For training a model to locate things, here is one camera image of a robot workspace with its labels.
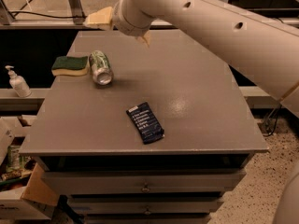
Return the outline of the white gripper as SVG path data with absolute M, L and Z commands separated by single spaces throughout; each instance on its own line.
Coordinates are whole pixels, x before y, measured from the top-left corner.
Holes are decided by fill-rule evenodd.
M 119 0 L 113 7 L 102 8 L 85 19 L 88 28 L 112 29 L 112 23 L 125 35 L 136 36 L 136 40 L 150 46 L 150 26 L 156 19 L 152 13 L 154 3 L 150 0 Z

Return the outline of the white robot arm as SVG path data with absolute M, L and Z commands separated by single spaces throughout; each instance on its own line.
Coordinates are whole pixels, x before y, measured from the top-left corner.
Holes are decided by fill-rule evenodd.
M 299 115 L 299 31 L 220 0 L 88 0 L 86 25 L 143 36 L 160 19 Z

